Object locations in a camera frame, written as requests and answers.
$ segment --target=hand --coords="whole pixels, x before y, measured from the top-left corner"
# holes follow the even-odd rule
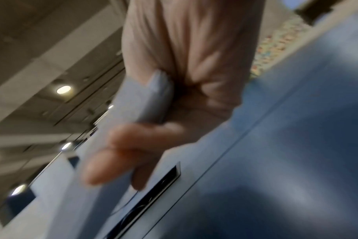
[[[131,0],[122,36],[126,74],[147,84],[156,69],[175,81],[162,124],[125,124],[85,167],[96,185],[132,169],[141,190],[167,149],[198,141],[241,104],[264,0]]]

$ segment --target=blue machine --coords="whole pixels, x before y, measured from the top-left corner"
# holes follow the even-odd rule
[[[230,121],[163,158],[151,185],[178,161],[181,177],[123,239],[358,238],[358,13],[243,97]]]

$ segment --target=blue panel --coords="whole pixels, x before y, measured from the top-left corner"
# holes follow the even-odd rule
[[[244,97],[236,144],[144,238],[358,238],[358,14]]]

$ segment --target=ceiling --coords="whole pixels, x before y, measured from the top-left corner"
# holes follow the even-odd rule
[[[108,109],[125,76],[125,9],[123,0],[0,0],[0,206]],[[72,90],[58,95],[63,85]]]

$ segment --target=mosaic pattern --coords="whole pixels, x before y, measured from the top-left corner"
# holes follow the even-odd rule
[[[273,61],[310,28],[311,26],[305,24],[302,18],[294,16],[279,29],[275,30],[272,35],[265,38],[256,51],[251,69],[251,77],[261,75],[266,69],[265,65]]]

